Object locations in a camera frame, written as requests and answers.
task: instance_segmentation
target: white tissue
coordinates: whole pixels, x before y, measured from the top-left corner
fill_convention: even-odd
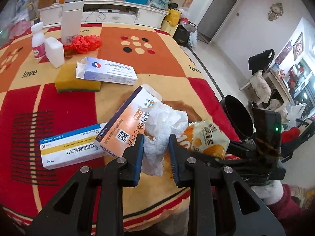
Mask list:
[[[163,175],[163,158],[167,149],[170,134],[180,137],[188,126],[187,113],[177,111],[160,102],[151,108],[143,109],[149,117],[145,123],[145,130],[151,136],[144,136],[144,154],[141,171],[150,176]]]

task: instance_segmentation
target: kitchen sponge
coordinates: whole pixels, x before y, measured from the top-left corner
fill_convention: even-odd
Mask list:
[[[83,80],[76,78],[77,63],[64,64],[55,80],[55,87],[58,92],[87,90],[99,91],[100,81]]]

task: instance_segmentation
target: qr code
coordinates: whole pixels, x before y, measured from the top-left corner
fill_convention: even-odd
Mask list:
[[[116,136],[116,138],[123,143],[126,143],[129,137],[130,135],[126,133],[125,131],[123,131],[122,129],[118,131],[118,134]]]

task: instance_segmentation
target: medicine box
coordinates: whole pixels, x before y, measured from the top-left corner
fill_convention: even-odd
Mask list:
[[[76,77],[127,85],[138,79],[131,66],[88,56],[77,63]]]
[[[137,134],[144,133],[149,114],[141,108],[149,108],[160,101],[161,95],[149,85],[139,86],[107,122],[94,143],[114,157],[122,156],[127,147],[134,145]]]
[[[40,140],[43,167],[50,170],[105,156],[105,150],[94,143],[105,125],[99,123]]]

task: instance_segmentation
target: black bag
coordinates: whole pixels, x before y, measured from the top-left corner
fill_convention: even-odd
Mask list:
[[[256,56],[250,57],[248,59],[248,68],[249,70],[252,71],[252,75],[254,75],[259,70],[266,71],[271,62],[273,61],[274,57],[275,57],[274,50],[267,50]]]
[[[178,25],[178,28],[175,31],[173,39],[177,42],[178,45],[183,47],[188,47],[188,38],[190,32],[188,32],[182,25]]]

